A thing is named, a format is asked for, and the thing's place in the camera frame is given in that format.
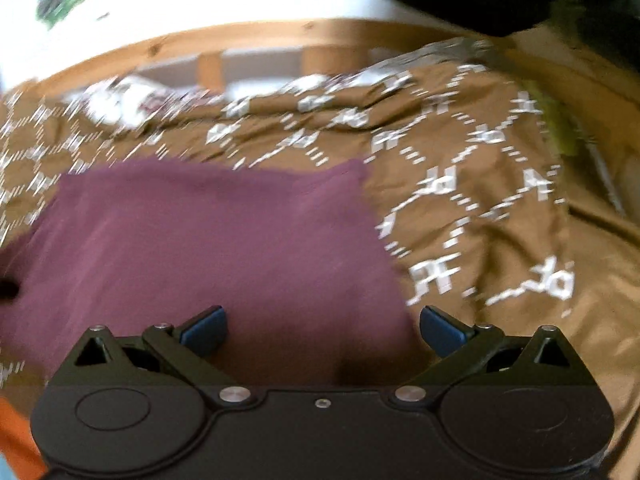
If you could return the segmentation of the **brown PF patterned duvet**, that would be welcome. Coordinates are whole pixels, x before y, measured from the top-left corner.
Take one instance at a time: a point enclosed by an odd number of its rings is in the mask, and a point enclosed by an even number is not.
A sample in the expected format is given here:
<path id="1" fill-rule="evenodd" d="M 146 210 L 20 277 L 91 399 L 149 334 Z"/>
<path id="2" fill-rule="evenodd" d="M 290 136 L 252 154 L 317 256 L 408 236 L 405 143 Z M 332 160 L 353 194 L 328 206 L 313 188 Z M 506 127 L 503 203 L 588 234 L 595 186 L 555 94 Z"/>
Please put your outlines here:
<path id="1" fill-rule="evenodd" d="M 69 174 L 147 159 L 313 174 L 359 160 L 416 333 L 428 303 L 519 335 L 558 323 L 614 411 L 606 470 L 638 477 L 639 234 L 576 143 L 556 140 L 535 89 L 436 44 L 139 129 L 97 125 L 67 98 L 1 103 L 1 252 Z M 2 341 L 1 371 L 18 408 L 54 372 Z"/>

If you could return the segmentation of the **white floral pillow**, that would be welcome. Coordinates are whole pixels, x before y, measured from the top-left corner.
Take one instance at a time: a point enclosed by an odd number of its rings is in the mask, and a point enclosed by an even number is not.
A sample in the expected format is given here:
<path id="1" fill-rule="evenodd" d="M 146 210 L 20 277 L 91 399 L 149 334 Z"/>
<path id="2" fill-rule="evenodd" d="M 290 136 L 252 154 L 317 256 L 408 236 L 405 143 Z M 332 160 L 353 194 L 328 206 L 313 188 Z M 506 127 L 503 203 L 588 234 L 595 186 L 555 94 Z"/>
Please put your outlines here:
<path id="1" fill-rule="evenodd" d="M 153 118 L 172 117 L 218 100 L 218 94 L 205 89 L 170 88 L 137 75 L 102 80 L 67 98 L 97 125 L 116 130 L 139 129 Z"/>

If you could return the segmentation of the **wooden bed headboard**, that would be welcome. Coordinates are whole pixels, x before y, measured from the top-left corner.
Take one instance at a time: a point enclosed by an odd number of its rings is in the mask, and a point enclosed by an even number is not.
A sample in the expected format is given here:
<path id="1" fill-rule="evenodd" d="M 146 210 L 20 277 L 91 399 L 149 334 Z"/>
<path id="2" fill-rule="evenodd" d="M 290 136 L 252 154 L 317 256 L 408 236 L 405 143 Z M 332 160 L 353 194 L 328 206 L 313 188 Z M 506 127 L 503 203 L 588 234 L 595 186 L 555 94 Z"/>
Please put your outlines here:
<path id="1" fill-rule="evenodd" d="M 221 57 L 242 49 L 297 48 L 305 74 L 346 73 L 366 65 L 375 48 L 409 52 L 440 40 L 470 40 L 472 57 L 537 81 L 550 96 L 577 116 L 629 136 L 639 123 L 639 78 L 586 47 L 570 50 L 553 32 L 538 27 L 514 38 L 389 21 L 329 18 L 214 25 L 127 42 L 97 55 L 76 54 L 69 61 L 52 46 L 26 53 L 25 75 L 10 84 L 12 92 L 60 96 L 111 76 L 178 58 L 198 59 L 198 82 L 209 89 L 224 86 Z"/>

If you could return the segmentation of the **orange cloth at corner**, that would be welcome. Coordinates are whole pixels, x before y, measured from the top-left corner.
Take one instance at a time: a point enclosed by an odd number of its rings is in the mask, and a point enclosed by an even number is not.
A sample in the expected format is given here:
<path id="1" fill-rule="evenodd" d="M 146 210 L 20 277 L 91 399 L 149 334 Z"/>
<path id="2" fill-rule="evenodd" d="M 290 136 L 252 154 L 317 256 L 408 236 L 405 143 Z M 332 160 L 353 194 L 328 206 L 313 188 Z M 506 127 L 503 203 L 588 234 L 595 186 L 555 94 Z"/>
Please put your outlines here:
<path id="1" fill-rule="evenodd" d="M 0 406 L 1 480 L 38 480 L 46 472 L 29 422 L 4 396 Z"/>

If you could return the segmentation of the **maroon knit garment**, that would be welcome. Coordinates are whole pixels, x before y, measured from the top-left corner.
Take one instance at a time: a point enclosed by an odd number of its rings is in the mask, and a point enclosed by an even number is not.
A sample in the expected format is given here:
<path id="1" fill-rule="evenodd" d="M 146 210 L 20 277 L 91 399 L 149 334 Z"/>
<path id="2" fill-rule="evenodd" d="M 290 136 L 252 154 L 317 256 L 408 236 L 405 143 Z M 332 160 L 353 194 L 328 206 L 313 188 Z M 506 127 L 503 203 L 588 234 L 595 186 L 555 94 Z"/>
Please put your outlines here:
<path id="1" fill-rule="evenodd" d="M 396 385 L 428 356 L 351 160 L 313 174 L 130 160 L 61 179 L 2 250 L 1 340 L 53 372 L 90 326 L 132 336 L 219 306 L 202 342 L 250 385 Z"/>

